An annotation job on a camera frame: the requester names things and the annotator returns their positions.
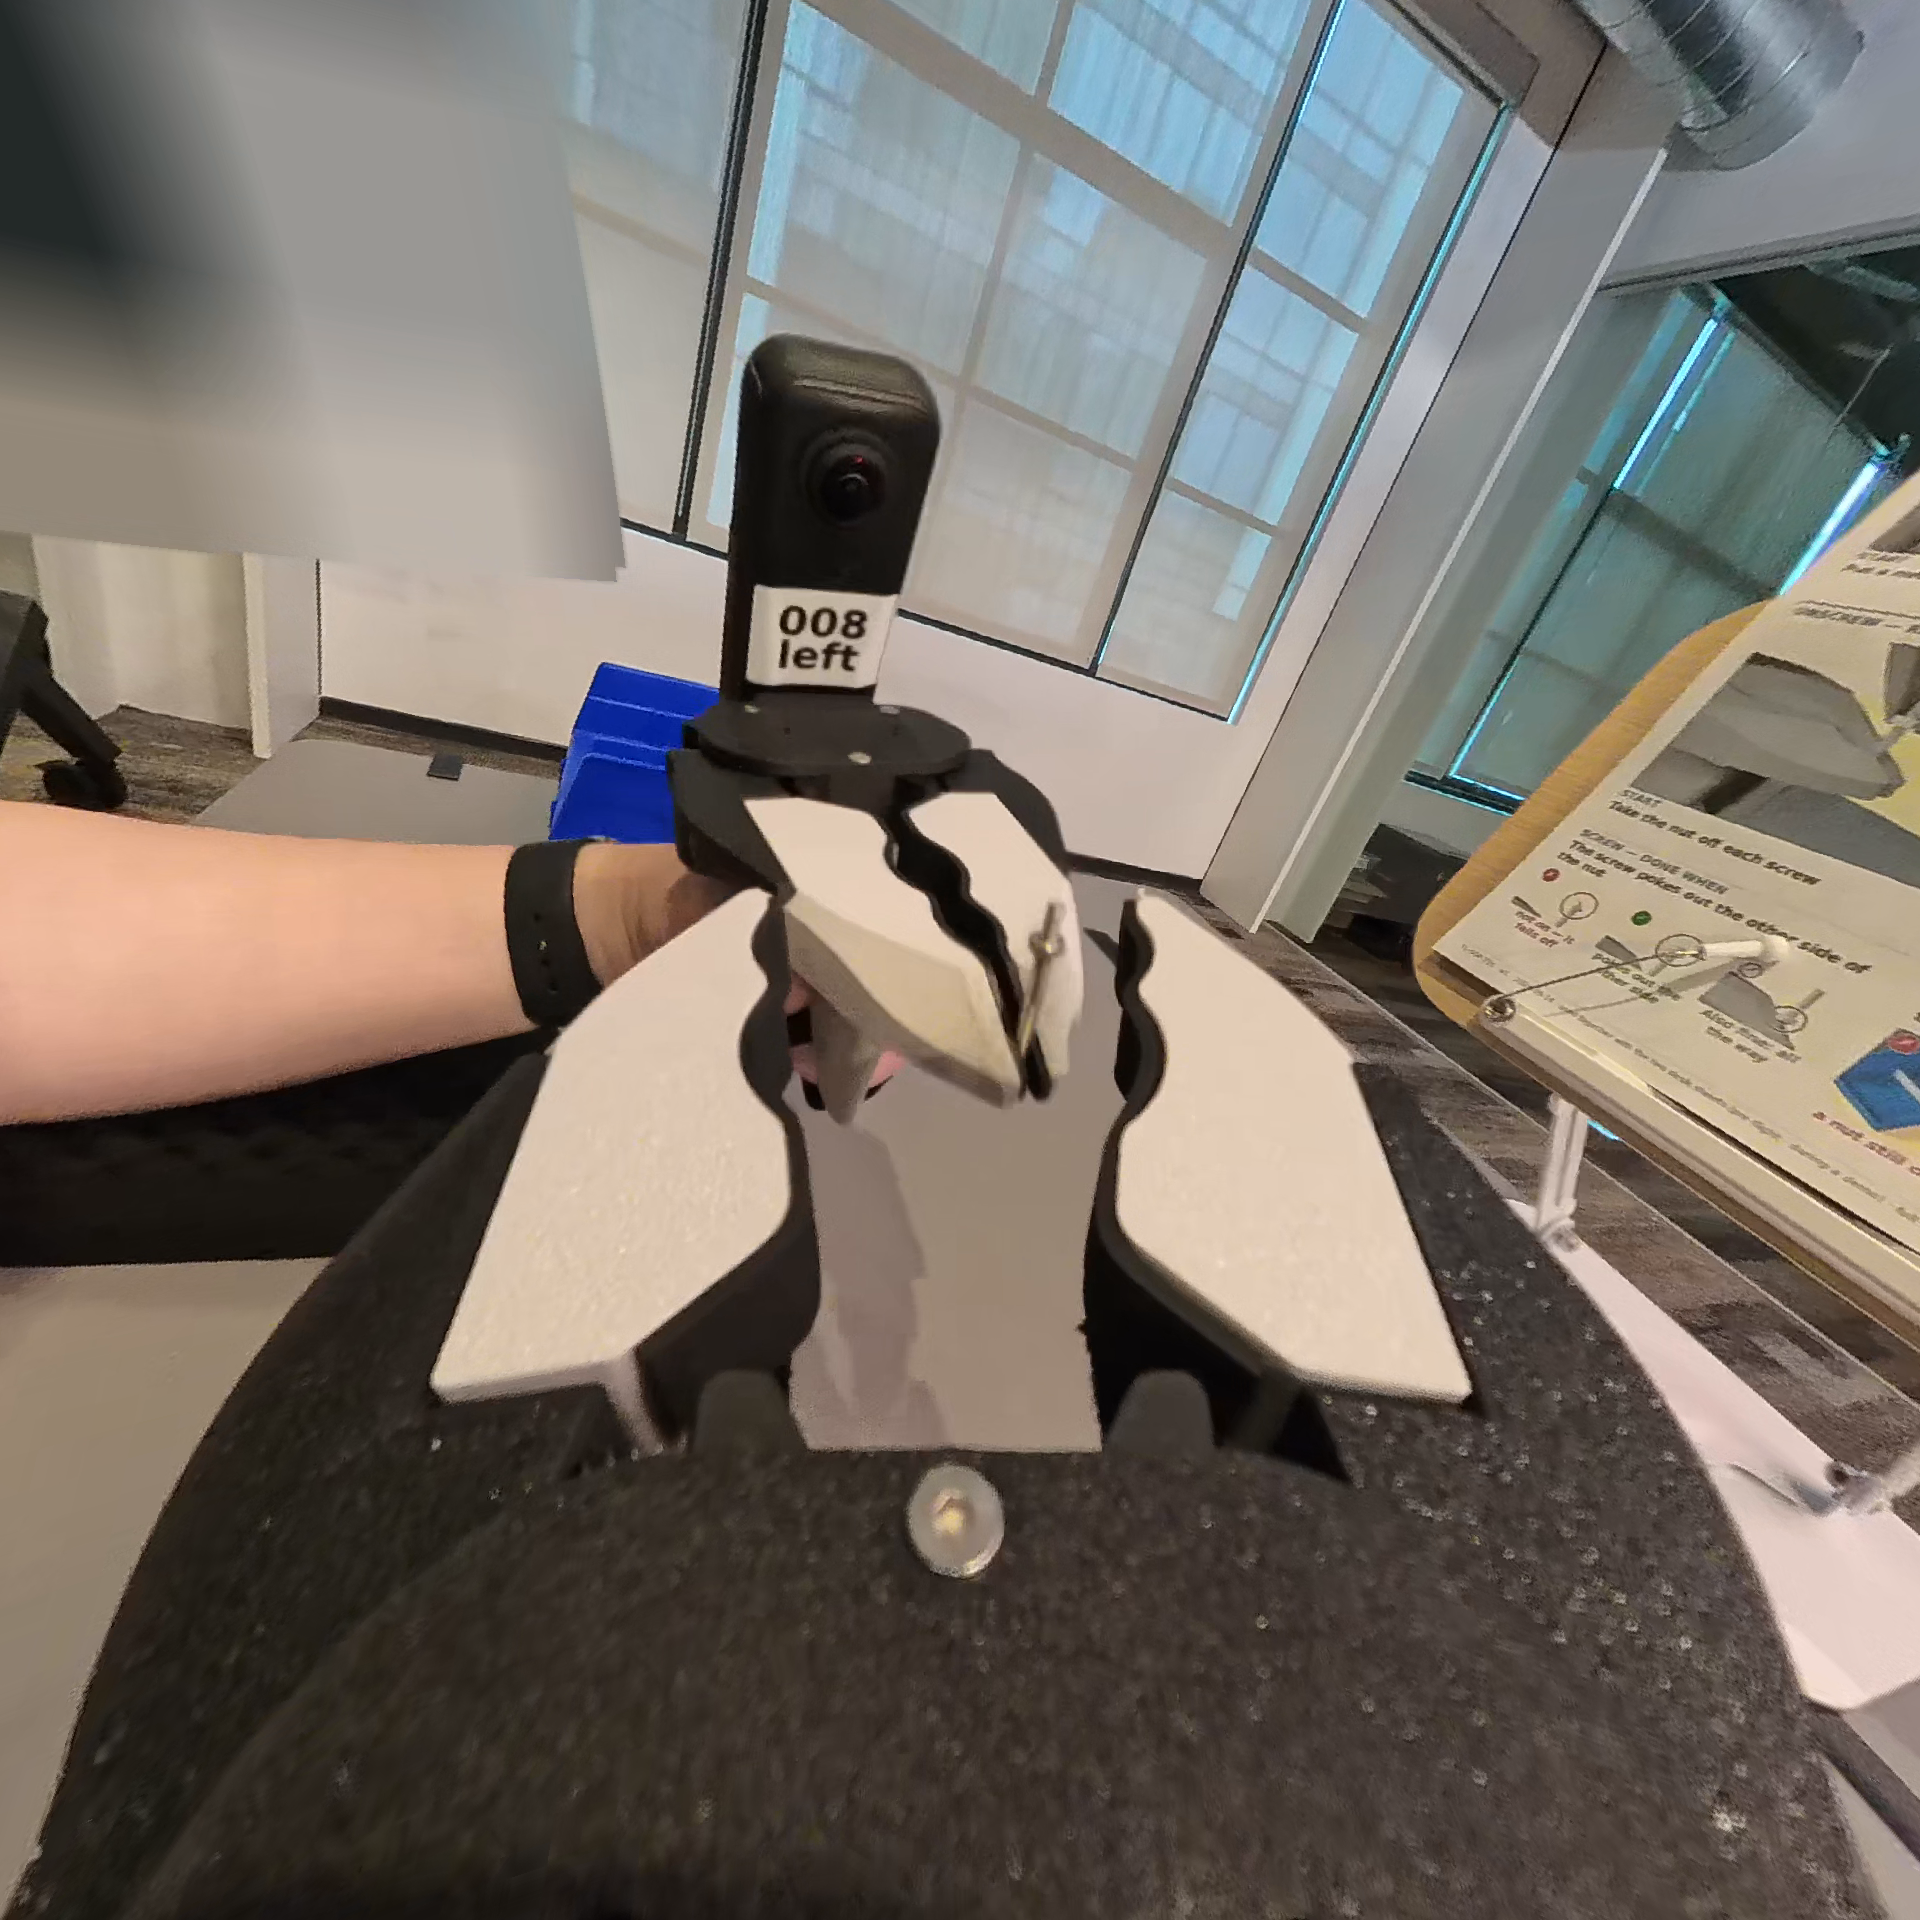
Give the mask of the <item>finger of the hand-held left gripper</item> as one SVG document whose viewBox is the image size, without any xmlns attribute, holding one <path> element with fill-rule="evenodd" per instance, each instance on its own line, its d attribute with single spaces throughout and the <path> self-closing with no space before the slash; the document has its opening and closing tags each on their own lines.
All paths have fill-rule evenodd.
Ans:
<svg viewBox="0 0 1920 1920">
<path fill-rule="evenodd" d="M 957 1001 L 925 1045 L 928 1068 L 976 1097 L 1045 1097 L 1066 1078 L 1087 1004 L 1087 956 L 1066 870 L 994 790 L 945 790 L 898 820 L 897 872 L 928 900 L 955 948 Z M 1031 979 L 1027 936 L 1060 900 L 1068 948 L 1047 984 L 1033 1053 L 1018 1017 Z"/>
<path fill-rule="evenodd" d="M 823 1108 L 849 1124 L 887 1063 L 933 1072 L 925 1045 L 957 1001 L 955 948 L 923 893 L 897 872 L 905 812 L 885 822 L 860 807 L 789 796 L 752 798 L 746 809 L 781 876 L 786 941 L 812 998 L 812 1078 Z M 1010 1108 L 1050 1094 L 972 1097 Z"/>
</svg>

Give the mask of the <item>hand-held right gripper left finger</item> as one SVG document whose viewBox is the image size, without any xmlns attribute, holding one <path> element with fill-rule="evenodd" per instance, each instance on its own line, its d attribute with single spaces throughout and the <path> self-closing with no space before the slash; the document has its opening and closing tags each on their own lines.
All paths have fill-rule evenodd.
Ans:
<svg viewBox="0 0 1920 1920">
<path fill-rule="evenodd" d="M 561 1035 L 429 1374 L 442 1400 L 595 1388 L 669 1449 L 713 1377 L 784 1376 L 823 1296 L 786 988 L 777 903 L 735 896 Z"/>
</svg>

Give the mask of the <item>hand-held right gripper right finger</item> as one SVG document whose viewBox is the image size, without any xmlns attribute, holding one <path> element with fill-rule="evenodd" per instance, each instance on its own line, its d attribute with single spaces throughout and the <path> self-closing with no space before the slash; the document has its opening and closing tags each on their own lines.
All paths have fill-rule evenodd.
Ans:
<svg viewBox="0 0 1920 1920">
<path fill-rule="evenodd" d="M 1088 1223 L 1101 1392 L 1184 1368 L 1223 1411 L 1300 1388 L 1466 1405 L 1471 1366 L 1341 1040 L 1164 896 L 1121 915 L 1115 993 L 1121 1113 Z"/>
</svg>

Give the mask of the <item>metal screw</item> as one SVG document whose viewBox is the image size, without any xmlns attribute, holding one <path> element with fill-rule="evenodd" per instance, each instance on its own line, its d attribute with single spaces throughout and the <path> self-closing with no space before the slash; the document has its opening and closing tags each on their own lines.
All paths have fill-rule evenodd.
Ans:
<svg viewBox="0 0 1920 1920">
<path fill-rule="evenodd" d="M 1043 908 L 1043 915 L 1047 915 L 1050 905 L 1055 905 L 1055 903 L 1066 908 L 1060 900 L 1050 900 Z M 1033 1049 L 1037 1045 L 1040 1013 L 1043 1013 L 1043 1004 L 1045 1004 L 1045 997 L 1047 997 L 1047 989 L 1050 989 L 1050 980 L 1057 972 L 1057 965 L 1066 957 L 1066 956 L 1060 956 L 1060 957 L 1047 960 L 1047 957 L 1037 956 L 1035 935 L 1040 933 L 1040 927 L 1043 927 L 1043 919 L 1040 919 L 1040 925 L 1027 936 L 1027 951 L 1028 951 L 1028 957 L 1031 957 L 1031 979 L 1025 988 L 1019 1017 L 1018 1017 L 1018 1025 L 1015 1025 L 1015 1059 L 1019 1060 L 1019 1064 L 1027 1063 L 1027 1059 L 1033 1053 Z"/>
</svg>

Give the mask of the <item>blue plastic bin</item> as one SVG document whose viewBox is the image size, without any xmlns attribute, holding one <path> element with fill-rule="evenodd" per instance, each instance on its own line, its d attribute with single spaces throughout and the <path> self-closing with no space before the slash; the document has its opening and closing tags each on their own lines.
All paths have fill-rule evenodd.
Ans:
<svg viewBox="0 0 1920 1920">
<path fill-rule="evenodd" d="M 675 800 L 666 760 L 689 719 L 713 707 L 713 686 L 625 663 L 592 672 L 548 812 L 551 841 L 672 846 Z"/>
</svg>

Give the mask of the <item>person's left forearm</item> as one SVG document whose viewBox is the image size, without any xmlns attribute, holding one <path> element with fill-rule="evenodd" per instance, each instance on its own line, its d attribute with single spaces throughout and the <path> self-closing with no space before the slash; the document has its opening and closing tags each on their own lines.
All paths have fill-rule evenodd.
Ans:
<svg viewBox="0 0 1920 1920">
<path fill-rule="evenodd" d="M 3 805 L 3 1121 L 195 1107 L 528 1033 L 509 856 Z"/>
</svg>

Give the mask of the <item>person's left hand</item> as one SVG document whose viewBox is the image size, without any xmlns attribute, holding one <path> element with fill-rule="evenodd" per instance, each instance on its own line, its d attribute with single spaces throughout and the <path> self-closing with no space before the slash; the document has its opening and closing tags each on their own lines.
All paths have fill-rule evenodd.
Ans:
<svg viewBox="0 0 1920 1920">
<path fill-rule="evenodd" d="M 691 870 L 672 846 L 583 843 L 572 912 L 595 980 L 610 988 L 739 886 Z"/>
</svg>

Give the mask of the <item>black wrist band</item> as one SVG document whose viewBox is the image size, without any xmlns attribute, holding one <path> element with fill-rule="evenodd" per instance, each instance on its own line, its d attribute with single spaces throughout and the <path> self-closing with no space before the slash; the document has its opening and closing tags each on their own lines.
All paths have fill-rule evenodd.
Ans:
<svg viewBox="0 0 1920 1920">
<path fill-rule="evenodd" d="M 503 933 L 528 1025 L 553 1033 L 604 989 L 578 920 L 575 881 L 592 839 L 521 846 L 503 872 Z"/>
</svg>

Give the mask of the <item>large gridded window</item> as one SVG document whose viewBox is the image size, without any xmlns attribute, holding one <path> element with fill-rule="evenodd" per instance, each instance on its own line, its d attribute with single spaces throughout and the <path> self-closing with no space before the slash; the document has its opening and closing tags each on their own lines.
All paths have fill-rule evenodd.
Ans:
<svg viewBox="0 0 1920 1920">
<path fill-rule="evenodd" d="M 903 611 L 1231 719 L 1514 116 L 1413 5 L 749 5 L 683 516 L 777 331 L 945 436 Z"/>
</svg>

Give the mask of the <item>black wrist rest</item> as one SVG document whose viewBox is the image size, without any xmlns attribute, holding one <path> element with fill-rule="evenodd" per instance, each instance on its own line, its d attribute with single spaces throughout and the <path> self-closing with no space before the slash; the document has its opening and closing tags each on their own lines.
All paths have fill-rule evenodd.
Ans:
<svg viewBox="0 0 1920 1920">
<path fill-rule="evenodd" d="M 333 1257 L 543 1035 L 168 1110 L 10 1124 L 3 1267 Z"/>
</svg>

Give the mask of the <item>printed instruction sheet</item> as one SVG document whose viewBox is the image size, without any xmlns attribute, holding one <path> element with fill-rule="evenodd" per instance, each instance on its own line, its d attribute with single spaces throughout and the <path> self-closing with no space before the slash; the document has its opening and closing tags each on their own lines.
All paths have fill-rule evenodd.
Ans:
<svg viewBox="0 0 1920 1920">
<path fill-rule="evenodd" d="M 1424 925 L 1474 1017 L 1803 1244 L 1916 1257 L 1919 485 L 1679 647 Z"/>
</svg>

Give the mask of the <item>glass partition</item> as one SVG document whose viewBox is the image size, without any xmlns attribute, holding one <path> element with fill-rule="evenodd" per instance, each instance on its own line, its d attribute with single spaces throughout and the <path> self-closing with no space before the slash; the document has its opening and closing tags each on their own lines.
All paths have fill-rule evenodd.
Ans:
<svg viewBox="0 0 1920 1920">
<path fill-rule="evenodd" d="M 1535 419 L 1409 782 L 1508 812 L 1676 643 L 1916 471 L 1919 245 L 1604 295 Z"/>
</svg>

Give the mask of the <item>silver ventilation duct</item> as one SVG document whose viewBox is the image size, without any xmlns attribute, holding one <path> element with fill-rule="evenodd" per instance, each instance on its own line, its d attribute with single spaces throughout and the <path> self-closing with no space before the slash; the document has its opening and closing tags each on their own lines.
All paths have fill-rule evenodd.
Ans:
<svg viewBox="0 0 1920 1920">
<path fill-rule="evenodd" d="M 1807 132 L 1865 37 L 1840 3 L 1579 3 L 1673 110 L 1703 164 L 1733 174 Z"/>
</svg>

